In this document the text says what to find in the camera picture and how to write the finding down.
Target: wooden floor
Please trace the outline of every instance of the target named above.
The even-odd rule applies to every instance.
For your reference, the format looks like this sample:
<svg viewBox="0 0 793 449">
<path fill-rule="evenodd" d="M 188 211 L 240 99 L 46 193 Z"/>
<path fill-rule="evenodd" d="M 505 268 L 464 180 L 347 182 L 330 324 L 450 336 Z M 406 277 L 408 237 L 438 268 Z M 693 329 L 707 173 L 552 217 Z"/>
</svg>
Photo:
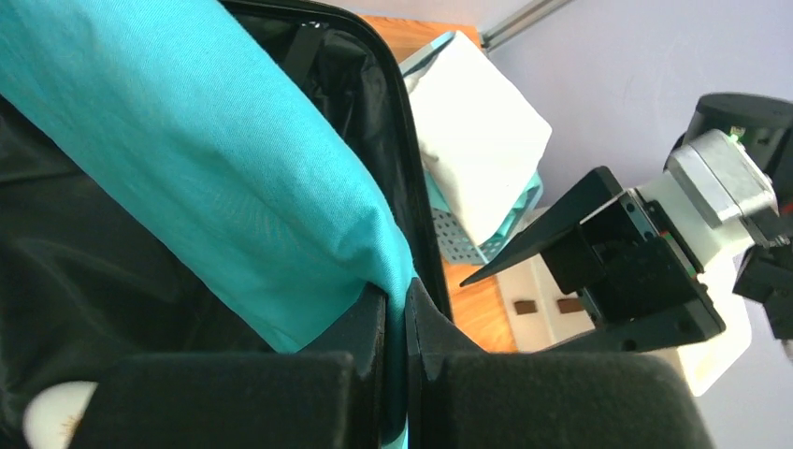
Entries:
<svg viewBox="0 0 793 449">
<path fill-rule="evenodd" d="M 447 31 L 462 31 L 472 41 L 480 43 L 479 33 L 473 26 L 363 17 L 388 43 L 398 62 Z M 452 296 L 452 311 L 457 326 L 487 351 L 517 351 L 495 278 L 461 288 L 459 284 L 477 268 L 452 266 L 445 262 L 443 268 L 449 294 Z"/>
</svg>

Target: black plastic liner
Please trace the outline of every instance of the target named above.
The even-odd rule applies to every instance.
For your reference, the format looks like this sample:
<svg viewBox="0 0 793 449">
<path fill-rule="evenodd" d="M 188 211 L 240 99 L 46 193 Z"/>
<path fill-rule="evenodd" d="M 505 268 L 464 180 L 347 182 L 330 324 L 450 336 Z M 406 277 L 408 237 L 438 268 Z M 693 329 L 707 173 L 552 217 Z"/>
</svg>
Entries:
<svg viewBox="0 0 793 449">
<path fill-rule="evenodd" d="M 377 34 L 309 2 L 226 2 L 277 62 L 320 30 L 296 82 L 381 187 L 438 308 L 451 316 L 407 93 Z M 149 352 L 269 351 L 177 258 L 0 97 L 0 446 L 24 447 L 44 388 Z"/>
</svg>

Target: silver metal block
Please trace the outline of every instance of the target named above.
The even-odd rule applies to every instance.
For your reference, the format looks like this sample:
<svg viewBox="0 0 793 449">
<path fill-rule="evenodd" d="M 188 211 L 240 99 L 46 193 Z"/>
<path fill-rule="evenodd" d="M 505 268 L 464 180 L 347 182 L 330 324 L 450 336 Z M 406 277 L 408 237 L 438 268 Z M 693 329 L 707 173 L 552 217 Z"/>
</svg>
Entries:
<svg viewBox="0 0 793 449">
<path fill-rule="evenodd" d="M 711 228 L 776 208 L 771 182 L 743 147 L 721 131 L 688 142 L 672 153 L 667 167 Z"/>
</svg>

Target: black strap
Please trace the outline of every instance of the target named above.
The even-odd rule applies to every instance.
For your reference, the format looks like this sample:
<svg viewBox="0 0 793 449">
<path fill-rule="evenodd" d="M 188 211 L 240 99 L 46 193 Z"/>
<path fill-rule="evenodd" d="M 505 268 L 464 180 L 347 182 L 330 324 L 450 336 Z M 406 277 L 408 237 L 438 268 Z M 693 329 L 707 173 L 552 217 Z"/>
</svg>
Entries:
<svg viewBox="0 0 793 449">
<path fill-rule="evenodd" d="M 324 36 L 324 27 L 316 22 L 303 23 L 297 29 L 292 46 L 281 63 L 281 69 L 301 86 L 309 74 Z"/>
</svg>

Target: towel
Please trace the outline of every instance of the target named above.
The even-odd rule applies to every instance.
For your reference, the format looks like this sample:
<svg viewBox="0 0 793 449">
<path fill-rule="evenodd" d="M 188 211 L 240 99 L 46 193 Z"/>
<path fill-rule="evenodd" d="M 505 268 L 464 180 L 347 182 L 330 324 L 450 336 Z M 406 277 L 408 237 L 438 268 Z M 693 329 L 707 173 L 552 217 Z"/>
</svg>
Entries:
<svg viewBox="0 0 793 449">
<path fill-rule="evenodd" d="M 4 0 L 0 94 L 274 349 L 388 293 L 404 419 L 408 243 L 375 181 L 216 0 Z"/>
<path fill-rule="evenodd" d="M 422 161 L 451 213 L 482 245 L 526 191 L 551 126 L 460 32 L 410 83 Z"/>
</svg>

